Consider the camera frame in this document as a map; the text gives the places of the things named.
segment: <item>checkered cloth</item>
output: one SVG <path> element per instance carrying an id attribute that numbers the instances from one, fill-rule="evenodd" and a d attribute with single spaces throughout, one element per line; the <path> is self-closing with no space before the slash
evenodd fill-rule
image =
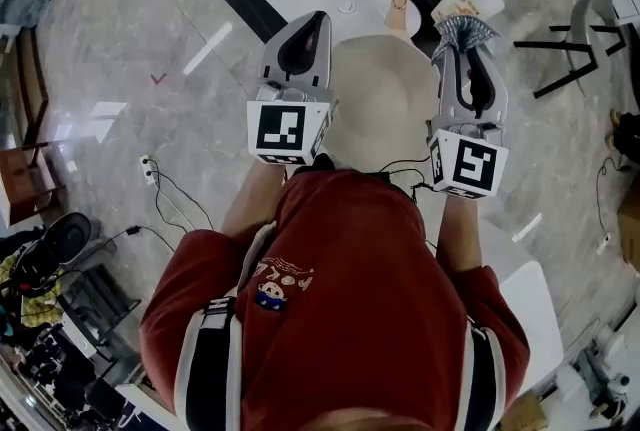
<path id="1" fill-rule="evenodd" d="M 9 272 L 16 263 L 16 257 L 11 255 L 0 264 L 0 283 L 9 278 Z M 53 288 L 37 298 L 22 298 L 22 317 L 20 321 L 28 328 L 34 328 L 43 323 L 55 324 L 62 319 L 62 310 L 58 307 L 56 297 L 60 294 L 60 280 Z"/>

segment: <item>wooden handle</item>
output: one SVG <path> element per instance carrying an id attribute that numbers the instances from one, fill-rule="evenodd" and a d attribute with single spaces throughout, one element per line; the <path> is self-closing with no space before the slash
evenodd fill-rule
<path id="1" fill-rule="evenodd" d="M 389 12 L 385 18 L 385 25 L 396 32 L 393 34 L 406 34 L 407 19 L 406 19 L 407 0 L 391 0 L 389 6 Z"/>

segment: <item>cardboard box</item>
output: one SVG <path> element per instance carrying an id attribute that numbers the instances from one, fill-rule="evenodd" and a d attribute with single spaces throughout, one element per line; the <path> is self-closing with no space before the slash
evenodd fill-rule
<path id="1" fill-rule="evenodd" d="M 626 262 L 640 271 L 640 177 L 636 177 L 618 210 L 620 247 Z"/>
<path id="2" fill-rule="evenodd" d="M 538 397 L 532 392 L 516 400 L 500 421 L 502 431 L 546 431 L 548 426 Z"/>

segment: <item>power strip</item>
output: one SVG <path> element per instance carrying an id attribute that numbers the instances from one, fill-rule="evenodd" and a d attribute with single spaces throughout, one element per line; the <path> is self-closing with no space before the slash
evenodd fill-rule
<path id="1" fill-rule="evenodd" d="M 143 155 L 140 157 L 140 166 L 142 168 L 142 174 L 144 175 L 145 180 L 147 181 L 147 186 L 155 185 L 156 178 L 153 176 L 153 168 L 151 166 L 151 156 Z"/>

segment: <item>gray marble floor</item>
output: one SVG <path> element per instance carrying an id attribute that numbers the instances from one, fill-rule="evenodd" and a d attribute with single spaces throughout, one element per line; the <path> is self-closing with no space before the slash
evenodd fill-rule
<path id="1" fill-rule="evenodd" d="M 512 39 L 544 37 L 547 24 L 567 22 L 575 1 L 506 0 L 494 25 Z M 61 140 L 69 208 L 102 220 L 107 235 L 139 224 L 177 244 L 182 231 L 160 220 L 155 190 L 138 165 L 150 154 L 219 225 L 251 162 L 245 102 L 261 55 L 261 42 L 238 15 L 223 0 L 52 0 L 38 42 L 51 99 L 42 137 Z M 602 238 L 595 180 L 607 155 L 608 111 L 635 110 L 627 54 L 615 63 L 611 86 L 596 97 L 571 85 L 541 101 L 532 90 L 566 70 L 565 58 L 511 50 L 499 63 L 510 92 L 511 153 L 500 194 L 482 203 L 482 215 L 512 235 L 541 214 L 519 246 L 543 265 L 565 346 L 588 340 L 579 335 L 594 318 L 617 318 L 637 284 L 616 246 L 615 212 L 628 177 L 601 180 L 613 240 L 595 252 Z M 195 206 L 164 188 L 196 226 L 206 225 Z M 436 238 L 443 199 L 421 193 L 419 204 Z M 127 292 L 148 301 L 167 248 L 149 232 L 117 243 L 118 253 L 106 259 L 110 269 Z M 122 325 L 134 347 L 143 308 Z"/>

